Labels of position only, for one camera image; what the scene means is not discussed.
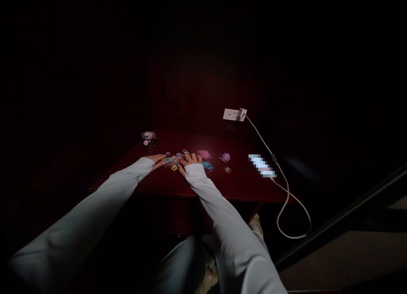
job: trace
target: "shoe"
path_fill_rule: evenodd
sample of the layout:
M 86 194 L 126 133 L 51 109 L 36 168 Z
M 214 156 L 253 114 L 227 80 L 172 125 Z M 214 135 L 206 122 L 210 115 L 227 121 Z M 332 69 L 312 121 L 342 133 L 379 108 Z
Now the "shoe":
M 256 215 L 253 217 L 253 219 L 250 221 L 250 223 L 253 223 L 254 225 L 256 225 L 256 227 L 260 230 L 260 234 L 262 235 L 262 238 L 264 238 L 263 229 L 260 226 L 260 217 L 259 217 L 258 213 L 256 213 Z

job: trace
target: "dark wall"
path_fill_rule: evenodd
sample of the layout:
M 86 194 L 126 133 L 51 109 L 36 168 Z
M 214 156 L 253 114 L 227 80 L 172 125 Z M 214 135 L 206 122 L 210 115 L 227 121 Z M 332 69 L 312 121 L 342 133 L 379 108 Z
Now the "dark wall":
M 152 128 L 145 41 L 132 13 L 126 0 L 7 0 L 4 252 L 86 197 Z

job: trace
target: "white sleeve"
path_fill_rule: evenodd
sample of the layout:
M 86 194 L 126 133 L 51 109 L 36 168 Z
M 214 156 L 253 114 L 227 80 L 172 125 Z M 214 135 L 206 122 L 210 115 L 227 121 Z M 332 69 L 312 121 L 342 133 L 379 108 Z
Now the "white sleeve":
M 213 221 L 221 293 L 287 294 L 270 255 L 203 165 L 187 165 L 185 176 Z
M 9 261 L 11 269 L 42 293 L 63 289 L 154 164 L 143 157 L 112 174 L 94 193 L 14 254 Z

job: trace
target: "dark red tabletop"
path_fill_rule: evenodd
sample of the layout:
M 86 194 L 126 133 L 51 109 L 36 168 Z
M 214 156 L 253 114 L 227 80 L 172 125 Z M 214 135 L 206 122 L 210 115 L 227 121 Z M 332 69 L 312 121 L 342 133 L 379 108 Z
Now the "dark red tabletop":
M 207 176 L 214 182 L 222 195 L 230 201 L 243 202 L 269 202 L 283 203 L 286 193 L 280 190 L 269 178 L 262 178 L 248 160 L 249 154 L 261 154 L 268 160 L 267 150 L 259 149 L 258 146 L 239 139 L 219 138 L 206 135 L 188 134 L 179 132 L 156 131 L 157 139 L 154 144 L 144 146 L 140 140 L 125 156 L 115 163 L 101 178 L 99 178 L 89 190 L 96 190 L 108 177 L 121 169 L 128 167 L 140 157 L 165 154 L 182 153 L 183 149 L 190 153 L 198 150 L 208 150 L 212 155 L 209 162 L 214 170 Z M 231 160 L 223 162 L 219 156 L 227 152 Z M 231 168 L 231 174 L 224 171 L 224 167 Z M 277 181 L 284 187 L 282 178 Z M 190 185 L 178 171 L 160 167 L 152 174 L 146 176 L 137 186 L 135 193 L 148 195 L 165 195 L 183 198 L 196 198 L 196 194 Z

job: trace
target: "plug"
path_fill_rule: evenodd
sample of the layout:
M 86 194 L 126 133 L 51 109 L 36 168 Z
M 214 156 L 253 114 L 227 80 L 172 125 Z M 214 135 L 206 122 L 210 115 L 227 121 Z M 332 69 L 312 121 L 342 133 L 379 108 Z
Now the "plug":
M 244 121 L 246 118 L 247 109 L 239 108 L 237 112 L 237 119 L 238 121 Z

